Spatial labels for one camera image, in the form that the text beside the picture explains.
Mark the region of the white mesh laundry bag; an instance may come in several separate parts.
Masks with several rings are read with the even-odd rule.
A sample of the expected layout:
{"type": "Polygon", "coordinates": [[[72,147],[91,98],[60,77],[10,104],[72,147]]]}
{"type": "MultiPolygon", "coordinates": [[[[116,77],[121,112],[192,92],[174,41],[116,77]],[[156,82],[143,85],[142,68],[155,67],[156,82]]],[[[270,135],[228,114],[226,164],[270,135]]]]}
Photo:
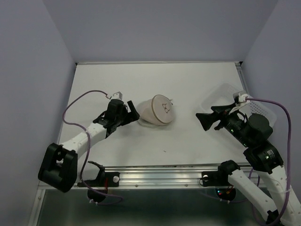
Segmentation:
{"type": "Polygon", "coordinates": [[[138,104],[141,126],[155,128],[167,126],[175,120],[173,99],[157,94],[153,98],[138,104]]]}

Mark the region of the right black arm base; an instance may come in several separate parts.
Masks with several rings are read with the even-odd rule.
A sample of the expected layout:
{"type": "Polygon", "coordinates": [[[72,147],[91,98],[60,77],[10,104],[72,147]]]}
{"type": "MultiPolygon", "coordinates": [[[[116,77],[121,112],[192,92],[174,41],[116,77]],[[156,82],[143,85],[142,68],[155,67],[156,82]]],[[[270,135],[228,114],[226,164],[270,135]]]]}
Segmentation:
{"type": "Polygon", "coordinates": [[[236,189],[228,182],[228,175],[218,171],[204,171],[199,179],[202,187],[214,187],[219,200],[232,202],[236,197],[236,189]]]}

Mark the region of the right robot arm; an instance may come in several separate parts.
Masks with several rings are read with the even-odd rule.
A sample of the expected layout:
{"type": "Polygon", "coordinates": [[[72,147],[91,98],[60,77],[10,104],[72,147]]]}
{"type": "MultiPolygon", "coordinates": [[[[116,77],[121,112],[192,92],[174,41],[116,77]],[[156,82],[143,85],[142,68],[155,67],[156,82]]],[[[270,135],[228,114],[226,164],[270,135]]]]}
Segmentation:
{"type": "Polygon", "coordinates": [[[203,186],[234,186],[260,212],[265,225],[299,226],[301,203],[296,197],[288,176],[288,168],[278,150],[268,141],[273,132],[269,120],[257,113],[241,113],[234,104],[213,106],[212,113],[197,113],[205,131],[218,122],[215,130],[226,129],[246,150],[246,160],[264,182],[266,195],[233,160],[225,161],[217,171],[203,172],[199,183],[203,186]]]}

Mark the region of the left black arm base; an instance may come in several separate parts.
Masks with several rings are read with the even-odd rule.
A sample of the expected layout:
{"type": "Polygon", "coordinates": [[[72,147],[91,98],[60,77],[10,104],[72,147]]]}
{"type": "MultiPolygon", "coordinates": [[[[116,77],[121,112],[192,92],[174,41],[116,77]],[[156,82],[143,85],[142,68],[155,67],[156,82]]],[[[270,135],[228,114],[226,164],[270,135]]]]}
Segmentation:
{"type": "Polygon", "coordinates": [[[87,198],[89,203],[95,205],[114,205],[122,202],[123,198],[118,195],[110,195],[109,187],[119,187],[119,172],[105,172],[105,167],[94,161],[88,161],[88,163],[95,165],[99,171],[95,179],[85,180],[85,182],[78,182],[78,187],[87,188],[87,198]],[[107,203],[104,200],[107,197],[117,198],[117,201],[107,203]]]}

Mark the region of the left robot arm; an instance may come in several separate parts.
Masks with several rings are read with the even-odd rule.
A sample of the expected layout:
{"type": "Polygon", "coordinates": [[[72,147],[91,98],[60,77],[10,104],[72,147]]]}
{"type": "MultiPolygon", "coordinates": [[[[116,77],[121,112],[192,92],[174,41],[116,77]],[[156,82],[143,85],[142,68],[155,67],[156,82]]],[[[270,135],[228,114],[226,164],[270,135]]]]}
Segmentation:
{"type": "Polygon", "coordinates": [[[107,110],[83,132],[62,144],[52,143],[47,147],[38,179],[63,193],[68,192],[78,178],[78,159],[93,145],[108,138],[118,127],[139,118],[132,101],[125,104],[120,99],[112,99],[107,110]]]}

